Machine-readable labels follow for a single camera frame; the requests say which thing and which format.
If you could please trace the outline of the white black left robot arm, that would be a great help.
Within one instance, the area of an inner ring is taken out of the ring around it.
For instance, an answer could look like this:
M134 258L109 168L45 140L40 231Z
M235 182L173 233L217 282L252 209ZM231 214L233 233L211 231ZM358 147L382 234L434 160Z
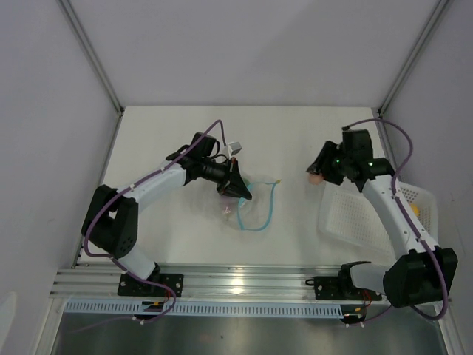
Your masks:
M151 296L160 288L160 267L137 244L140 213L169 192L197 179L215 183L221 196L251 200L236 158L242 146L230 142L220 152L220 142L203 132L191 144L168 155L161 166L121 189L99 186L89 204L81 233L90 257L93 244L135 279L135 288Z

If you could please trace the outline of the yellow toy lemon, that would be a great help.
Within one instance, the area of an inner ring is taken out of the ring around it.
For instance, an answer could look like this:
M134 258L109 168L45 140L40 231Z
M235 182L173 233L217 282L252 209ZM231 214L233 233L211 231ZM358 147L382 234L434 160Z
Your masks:
M419 218L420 215L421 215L420 209L419 209L415 204L413 204L413 203L410 204L410 207L411 207L411 209L413 210L415 216L416 216L417 218Z

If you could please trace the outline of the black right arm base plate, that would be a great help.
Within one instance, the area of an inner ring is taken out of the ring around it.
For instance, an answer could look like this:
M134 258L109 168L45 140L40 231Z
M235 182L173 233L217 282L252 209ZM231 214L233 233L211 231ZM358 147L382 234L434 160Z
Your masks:
M311 277L304 283L314 290L317 300L382 300L382 295L376 291L356 288L351 282L336 276Z

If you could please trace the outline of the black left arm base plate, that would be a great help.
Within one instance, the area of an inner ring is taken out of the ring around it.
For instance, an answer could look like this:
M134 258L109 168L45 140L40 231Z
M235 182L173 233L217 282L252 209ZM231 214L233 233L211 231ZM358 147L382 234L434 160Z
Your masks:
M159 274L153 283L170 288L176 295L181 297L183 291L183 274ZM159 286L150 285L136 280L128 274L122 274L118 284L118 296L121 297L170 297L171 292Z

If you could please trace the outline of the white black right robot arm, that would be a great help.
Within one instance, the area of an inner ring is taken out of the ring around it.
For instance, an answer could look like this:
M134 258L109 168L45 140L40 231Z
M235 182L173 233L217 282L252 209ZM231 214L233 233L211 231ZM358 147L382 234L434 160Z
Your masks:
M396 308L441 301L448 305L458 258L452 248L441 248L416 217L404 197L391 163L373 154L365 129L344 128L341 143L326 141L307 168L325 183L341 185L345 179L374 208L395 254L390 266L368 261L345 263L339 271L338 292L354 298L364 289L381 293Z

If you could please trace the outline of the clear zip bag blue zipper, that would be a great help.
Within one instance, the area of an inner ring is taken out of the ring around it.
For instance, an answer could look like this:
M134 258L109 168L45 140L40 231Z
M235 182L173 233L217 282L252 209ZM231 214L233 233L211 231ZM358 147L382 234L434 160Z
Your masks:
M266 230L273 218L275 208L276 189L281 184L281 179L271 178L267 175L243 175L252 200L239 199L236 214L230 219L222 216L220 208L220 195L213 197L209 204L209 214L217 222L237 231L261 232Z

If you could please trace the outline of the pink toy egg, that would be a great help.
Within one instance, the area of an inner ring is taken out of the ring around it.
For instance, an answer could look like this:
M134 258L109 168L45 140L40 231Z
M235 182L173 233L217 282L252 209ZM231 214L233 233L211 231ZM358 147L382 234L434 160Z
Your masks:
M309 174L308 181L310 184L317 186L324 181L324 177L320 174Z

